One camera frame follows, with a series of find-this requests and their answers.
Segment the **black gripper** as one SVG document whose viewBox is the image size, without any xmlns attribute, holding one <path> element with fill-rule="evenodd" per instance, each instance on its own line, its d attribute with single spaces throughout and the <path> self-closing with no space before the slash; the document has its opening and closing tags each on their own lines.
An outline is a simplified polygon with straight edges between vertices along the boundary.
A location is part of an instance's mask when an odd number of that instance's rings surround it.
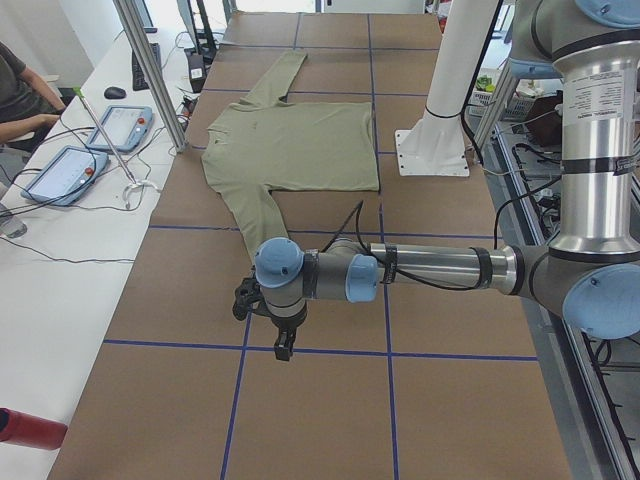
<svg viewBox="0 0 640 480">
<path fill-rule="evenodd" d="M 296 340 L 297 328 L 304 323 L 307 316 L 307 301 L 299 299 L 287 306 L 279 306 L 265 302 L 268 316 L 279 329 L 274 343 L 274 353 L 277 360 L 286 360 L 287 352 L 292 353 Z"/>
</svg>

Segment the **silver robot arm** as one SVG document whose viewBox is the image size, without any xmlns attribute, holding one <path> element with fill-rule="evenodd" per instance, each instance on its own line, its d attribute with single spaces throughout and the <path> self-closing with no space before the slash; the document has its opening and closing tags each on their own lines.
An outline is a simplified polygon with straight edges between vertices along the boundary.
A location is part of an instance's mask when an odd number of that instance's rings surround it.
<svg viewBox="0 0 640 480">
<path fill-rule="evenodd" d="M 564 81 L 561 213 L 544 246 L 450 248 L 339 240 L 304 251 L 284 238 L 255 256 L 255 311 L 276 325 L 274 352 L 292 357 L 311 299 L 369 302 L 409 281 L 449 291 L 496 289 L 536 301 L 601 339 L 639 329 L 639 244 L 630 233 L 635 1 L 520 1 L 511 62 L 549 62 Z"/>
</svg>

